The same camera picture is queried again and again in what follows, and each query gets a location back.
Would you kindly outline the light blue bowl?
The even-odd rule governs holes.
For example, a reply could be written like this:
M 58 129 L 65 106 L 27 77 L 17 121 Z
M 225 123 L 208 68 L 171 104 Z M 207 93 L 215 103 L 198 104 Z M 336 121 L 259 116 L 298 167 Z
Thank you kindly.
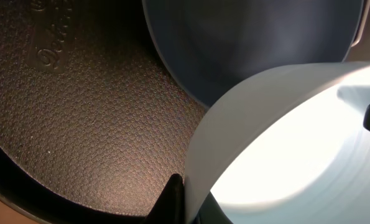
M 185 161 L 185 222 L 370 223 L 370 62 L 288 65 L 225 93 Z

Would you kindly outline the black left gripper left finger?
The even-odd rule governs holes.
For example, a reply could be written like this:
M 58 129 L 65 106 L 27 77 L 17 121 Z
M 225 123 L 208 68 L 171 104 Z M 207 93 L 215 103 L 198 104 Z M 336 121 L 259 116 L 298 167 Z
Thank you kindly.
M 184 224 L 185 190 L 182 176 L 173 174 L 142 224 Z

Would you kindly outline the dark blue plate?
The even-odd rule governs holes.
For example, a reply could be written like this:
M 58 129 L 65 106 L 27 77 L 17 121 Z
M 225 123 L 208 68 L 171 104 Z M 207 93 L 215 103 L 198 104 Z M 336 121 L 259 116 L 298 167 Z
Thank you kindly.
M 156 51 L 205 108 L 270 68 L 342 62 L 361 39 L 366 0 L 143 0 Z

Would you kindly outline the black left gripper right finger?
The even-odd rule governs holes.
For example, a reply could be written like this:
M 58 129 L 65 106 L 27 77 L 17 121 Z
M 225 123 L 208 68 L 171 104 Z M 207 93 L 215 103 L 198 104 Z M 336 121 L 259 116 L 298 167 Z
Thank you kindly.
M 199 224 L 233 224 L 210 192 L 198 212 Z

